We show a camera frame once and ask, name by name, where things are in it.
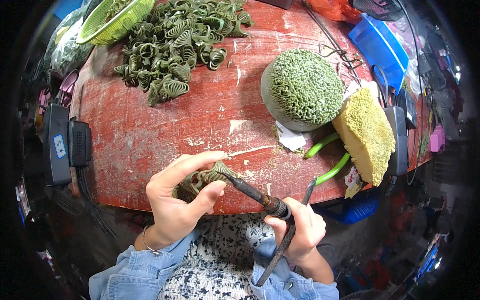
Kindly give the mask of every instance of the woman's left hand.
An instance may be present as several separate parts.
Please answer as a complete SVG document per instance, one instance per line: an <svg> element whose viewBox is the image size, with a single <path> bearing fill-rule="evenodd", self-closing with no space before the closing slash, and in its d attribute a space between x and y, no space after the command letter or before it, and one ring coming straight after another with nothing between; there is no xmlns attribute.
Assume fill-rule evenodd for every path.
<svg viewBox="0 0 480 300"><path fill-rule="evenodd" d="M204 187L191 202L172 197L173 188L192 172L211 168L225 157L223 151L207 151L197 155L183 154L161 172L153 175L146 187L155 225L145 234L145 244L157 250L186 237L205 213L213 213L217 198L223 195L226 183L214 181ZM145 250L143 241L137 239L136 250Z"/></svg>

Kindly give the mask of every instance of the worn table surface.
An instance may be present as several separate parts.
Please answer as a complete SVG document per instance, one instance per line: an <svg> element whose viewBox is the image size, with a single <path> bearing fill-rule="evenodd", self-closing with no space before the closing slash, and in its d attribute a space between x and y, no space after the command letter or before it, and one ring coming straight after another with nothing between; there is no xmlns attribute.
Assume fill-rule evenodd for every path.
<svg viewBox="0 0 480 300"><path fill-rule="evenodd" d="M145 195L150 177L183 153L206 150L225 151L225 164L264 193L301 199L307 183L326 173L343 156L340 140L308 160L279 147L275 120L260 95L262 72L276 55L291 48L318 51L319 43L329 45L327 37L297 1L287 11L252 0L244 8L256 21L246 29L250 38L226 38L218 46L226 48L228 56L217 71L198 66L192 72L189 93L154 108L147 105L148 94L138 87L126 87L113 72L113 67L122 62L122 43L94 49L80 71L71 116L88 122L92 129L92 161L87 176L97 201L150 210ZM347 25L320 18L352 57L358 49L346 35ZM340 61L337 55L327 59L333 66ZM357 73L362 79L372 80L368 65L357 68ZM351 81L347 75L341 78ZM426 108L424 122L428 122ZM304 149L333 131L327 124L305 134L308 141ZM413 139L409 142L410 153L415 151L413 168L419 148L414 147ZM420 159L421 164L430 156ZM350 166L348 162L334 178L317 186L310 203L345 195L344 176ZM260 210L254 200L228 186L214 213Z"/></svg>

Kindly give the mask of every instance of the label sticker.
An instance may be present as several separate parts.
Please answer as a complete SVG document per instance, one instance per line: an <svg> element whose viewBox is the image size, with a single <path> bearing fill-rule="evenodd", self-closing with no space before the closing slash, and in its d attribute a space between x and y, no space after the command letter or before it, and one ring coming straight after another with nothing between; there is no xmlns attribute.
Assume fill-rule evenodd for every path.
<svg viewBox="0 0 480 300"><path fill-rule="evenodd" d="M63 144L63 138L60 134L53 137L53 144L55 145L55 150L57 151L57 157L62 158L67 155L65 150L65 145Z"/></svg>

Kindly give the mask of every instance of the sleeve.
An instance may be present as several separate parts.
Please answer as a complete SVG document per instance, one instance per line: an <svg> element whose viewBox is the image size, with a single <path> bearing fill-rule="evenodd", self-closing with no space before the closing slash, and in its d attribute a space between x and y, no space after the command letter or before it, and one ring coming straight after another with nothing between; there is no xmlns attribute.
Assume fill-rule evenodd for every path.
<svg viewBox="0 0 480 300"><path fill-rule="evenodd" d="M339 293L335 282L327 285L314 282L311 278L306 279L290 269L285 256L280 259L265 284L261 288L257 287L255 284L272 260L275 250L275 239L270 238L264 240L253 253L255 264L250 285L256 297L260 300L338 300Z"/></svg>
<svg viewBox="0 0 480 300"><path fill-rule="evenodd" d="M156 299L160 289L182 261L196 234L160 250L155 257L149 250L136 251L131 245L117 257L117 264L88 280L92 300Z"/></svg>

